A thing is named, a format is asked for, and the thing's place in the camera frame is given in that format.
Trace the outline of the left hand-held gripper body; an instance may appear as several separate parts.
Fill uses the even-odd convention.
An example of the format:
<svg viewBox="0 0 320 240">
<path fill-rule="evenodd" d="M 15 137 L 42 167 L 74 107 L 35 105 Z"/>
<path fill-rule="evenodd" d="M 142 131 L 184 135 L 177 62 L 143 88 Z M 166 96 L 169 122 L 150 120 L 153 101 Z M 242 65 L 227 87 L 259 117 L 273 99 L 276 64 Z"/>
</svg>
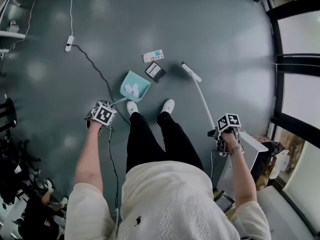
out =
<svg viewBox="0 0 320 240">
<path fill-rule="evenodd" d="M 89 111 L 86 116 L 86 128 L 89 129 L 91 121 L 96 121 L 101 124 L 99 133 L 102 127 L 107 128 L 110 132 L 114 129 L 111 126 L 117 111 L 113 109 L 109 103 L 98 100 L 95 106 Z"/>
</svg>

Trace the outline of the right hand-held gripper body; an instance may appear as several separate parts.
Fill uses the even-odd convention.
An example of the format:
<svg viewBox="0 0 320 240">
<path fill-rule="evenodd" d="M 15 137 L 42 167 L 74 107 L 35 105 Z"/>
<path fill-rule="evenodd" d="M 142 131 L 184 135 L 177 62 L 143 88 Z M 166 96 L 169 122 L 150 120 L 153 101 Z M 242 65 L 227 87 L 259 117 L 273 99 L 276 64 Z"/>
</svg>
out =
<svg viewBox="0 0 320 240">
<path fill-rule="evenodd" d="M 217 152 L 221 157 L 227 156 L 228 149 L 226 142 L 222 139 L 222 133 L 232 133 L 235 139 L 240 143 L 241 135 L 240 129 L 242 125 L 237 114 L 226 113 L 217 121 L 217 127 L 215 128 L 214 139 L 216 142 Z"/>
</svg>

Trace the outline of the person's right hand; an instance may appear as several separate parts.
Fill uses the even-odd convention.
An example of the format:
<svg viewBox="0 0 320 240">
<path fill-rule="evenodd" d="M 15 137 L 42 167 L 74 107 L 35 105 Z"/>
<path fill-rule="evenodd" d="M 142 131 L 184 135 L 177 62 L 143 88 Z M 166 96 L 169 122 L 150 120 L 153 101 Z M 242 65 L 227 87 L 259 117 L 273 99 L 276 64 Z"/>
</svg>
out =
<svg viewBox="0 0 320 240">
<path fill-rule="evenodd" d="M 221 134 L 221 138 L 225 141 L 228 152 L 231 152 L 232 149 L 239 146 L 239 142 L 237 141 L 236 136 L 232 132 L 223 132 Z"/>
</svg>

